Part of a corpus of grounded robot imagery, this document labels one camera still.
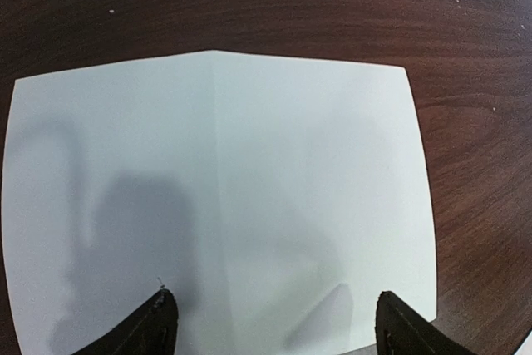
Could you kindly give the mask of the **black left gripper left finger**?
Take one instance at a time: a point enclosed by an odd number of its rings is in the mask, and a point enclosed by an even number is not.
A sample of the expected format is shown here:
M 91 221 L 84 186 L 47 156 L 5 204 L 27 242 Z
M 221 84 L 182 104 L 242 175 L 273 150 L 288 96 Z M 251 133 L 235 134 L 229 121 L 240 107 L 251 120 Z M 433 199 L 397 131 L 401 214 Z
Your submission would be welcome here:
M 175 353 L 179 310 L 175 297 L 161 288 L 110 332 L 76 355 Z

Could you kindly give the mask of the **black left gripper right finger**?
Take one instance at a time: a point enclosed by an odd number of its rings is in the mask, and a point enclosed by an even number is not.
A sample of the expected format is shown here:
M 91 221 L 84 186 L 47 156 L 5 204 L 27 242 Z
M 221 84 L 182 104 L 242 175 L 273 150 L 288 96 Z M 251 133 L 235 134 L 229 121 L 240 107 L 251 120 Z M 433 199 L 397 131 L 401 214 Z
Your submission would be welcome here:
M 379 295 L 375 334 L 378 354 L 474 354 L 448 338 L 392 291 Z

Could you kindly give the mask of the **cream spare paper sheet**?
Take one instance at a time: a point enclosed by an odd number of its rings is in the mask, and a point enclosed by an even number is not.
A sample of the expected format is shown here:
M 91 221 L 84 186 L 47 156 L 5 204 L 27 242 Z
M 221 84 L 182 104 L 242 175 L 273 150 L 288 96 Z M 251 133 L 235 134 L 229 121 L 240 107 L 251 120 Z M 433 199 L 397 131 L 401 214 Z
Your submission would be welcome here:
M 70 354 L 160 286 L 179 354 L 341 354 L 392 291 L 436 317 L 403 67 L 193 52 L 15 82 L 2 246 L 25 354 Z

